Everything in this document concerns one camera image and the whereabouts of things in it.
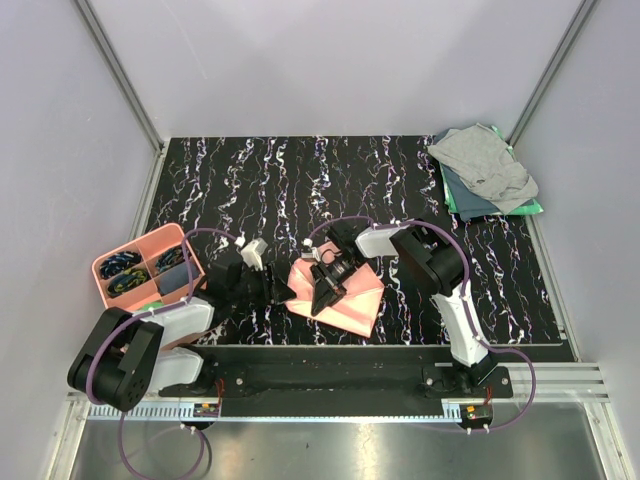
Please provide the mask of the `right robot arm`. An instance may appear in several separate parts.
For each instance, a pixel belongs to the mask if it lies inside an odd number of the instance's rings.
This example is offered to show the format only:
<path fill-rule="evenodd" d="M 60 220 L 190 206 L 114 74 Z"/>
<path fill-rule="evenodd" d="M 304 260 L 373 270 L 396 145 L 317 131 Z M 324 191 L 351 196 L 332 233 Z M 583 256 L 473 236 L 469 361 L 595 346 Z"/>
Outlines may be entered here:
<path fill-rule="evenodd" d="M 369 221 L 366 227 L 353 225 L 355 219 L 342 217 L 321 227 L 338 253 L 330 263 L 318 255 L 310 267 L 311 313 L 316 315 L 344 298 L 344 283 L 368 260 L 396 257 L 436 303 L 449 335 L 455 387 L 466 396 L 480 394 L 488 387 L 497 361 L 486 346 L 470 298 L 466 252 L 443 229 L 421 219 L 378 226 Z"/>

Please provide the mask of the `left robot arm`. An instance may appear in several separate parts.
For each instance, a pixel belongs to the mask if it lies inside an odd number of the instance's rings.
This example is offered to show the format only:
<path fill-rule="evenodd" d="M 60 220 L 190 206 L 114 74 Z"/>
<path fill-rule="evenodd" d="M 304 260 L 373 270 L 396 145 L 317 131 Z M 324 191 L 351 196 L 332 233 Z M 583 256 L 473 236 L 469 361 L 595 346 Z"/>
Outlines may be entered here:
<path fill-rule="evenodd" d="M 67 384 L 96 405 L 128 412 L 149 392 L 184 386 L 196 396 L 215 386 L 216 372 L 190 342 L 241 306 L 281 305 L 295 291 L 273 264 L 231 264 L 224 280 L 204 276 L 191 299 L 128 312 L 103 311 L 67 373 Z"/>

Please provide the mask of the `pink satin napkin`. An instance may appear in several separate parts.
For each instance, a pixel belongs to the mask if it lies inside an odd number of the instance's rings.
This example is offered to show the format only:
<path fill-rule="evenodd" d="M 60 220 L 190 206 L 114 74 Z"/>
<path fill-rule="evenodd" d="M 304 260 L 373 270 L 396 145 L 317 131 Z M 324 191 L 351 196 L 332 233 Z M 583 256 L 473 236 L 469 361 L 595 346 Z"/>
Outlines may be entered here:
<path fill-rule="evenodd" d="M 358 254 L 350 247 L 340 248 L 332 242 L 321 247 L 327 248 L 323 256 L 329 263 L 338 254 Z M 345 282 L 346 295 L 332 307 L 324 309 L 318 316 L 311 315 L 313 280 L 311 267 L 314 261 L 297 259 L 291 266 L 287 284 L 295 291 L 295 298 L 285 303 L 287 309 L 304 317 L 341 330 L 370 337 L 380 308 L 384 285 L 363 257 L 363 265 Z"/>

